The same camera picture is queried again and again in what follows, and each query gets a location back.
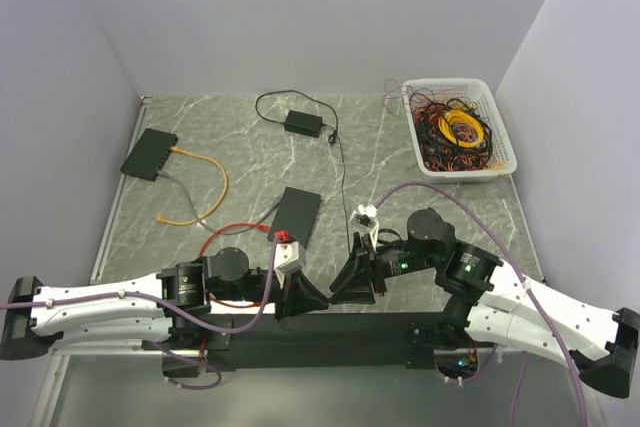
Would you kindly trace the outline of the black network switch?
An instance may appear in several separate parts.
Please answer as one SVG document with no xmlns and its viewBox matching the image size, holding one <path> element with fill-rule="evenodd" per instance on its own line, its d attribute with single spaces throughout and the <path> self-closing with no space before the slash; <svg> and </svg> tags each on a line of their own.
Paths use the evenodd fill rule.
<svg viewBox="0 0 640 427">
<path fill-rule="evenodd" d="M 120 172 L 155 182 L 178 141 L 174 133 L 146 128 L 121 165 Z"/>
</svg>

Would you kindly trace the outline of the black box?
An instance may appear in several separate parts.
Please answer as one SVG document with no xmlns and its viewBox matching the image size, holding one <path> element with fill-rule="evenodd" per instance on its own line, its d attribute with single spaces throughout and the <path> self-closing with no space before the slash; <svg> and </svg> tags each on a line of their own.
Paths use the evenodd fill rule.
<svg viewBox="0 0 640 427">
<path fill-rule="evenodd" d="M 275 234 L 287 231 L 304 248 L 308 247 L 321 204 L 321 195 L 286 187 L 267 234 L 272 242 Z"/>
</svg>

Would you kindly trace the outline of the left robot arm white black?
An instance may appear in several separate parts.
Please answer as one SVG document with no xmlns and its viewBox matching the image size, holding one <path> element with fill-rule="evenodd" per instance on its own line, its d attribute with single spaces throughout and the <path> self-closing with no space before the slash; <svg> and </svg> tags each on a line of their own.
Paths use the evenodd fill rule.
<svg viewBox="0 0 640 427">
<path fill-rule="evenodd" d="M 245 252 L 225 248 L 119 283 L 61 288 L 21 277 L 1 306 L 1 357 L 32 359 L 54 346 L 111 340 L 194 348 L 207 332 L 239 330 L 230 321 L 207 320 L 214 305 L 278 319 L 325 310 L 329 300 L 306 278 L 304 265 L 304 249 L 293 242 L 277 245 L 266 268 L 251 268 Z"/>
</svg>

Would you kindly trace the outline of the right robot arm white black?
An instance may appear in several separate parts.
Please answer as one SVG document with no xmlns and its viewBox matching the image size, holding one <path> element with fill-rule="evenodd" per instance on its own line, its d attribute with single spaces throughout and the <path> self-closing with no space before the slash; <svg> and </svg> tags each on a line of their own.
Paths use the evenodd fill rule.
<svg viewBox="0 0 640 427">
<path fill-rule="evenodd" d="M 639 348 L 639 315 L 611 311 L 564 295 L 479 247 L 457 239 L 455 228 L 432 208 L 413 212 L 407 236 L 376 235 L 376 209 L 358 219 L 369 233 L 355 235 L 348 260 L 330 286 L 330 301 L 372 304 L 392 277 L 433 269 L 450 296 L 443 311 L 409 329 L 411 343 L 455 350 L 492 343 L 574 366 L 578 378 L 610 397 L 630 395 Z"/>
</svg>

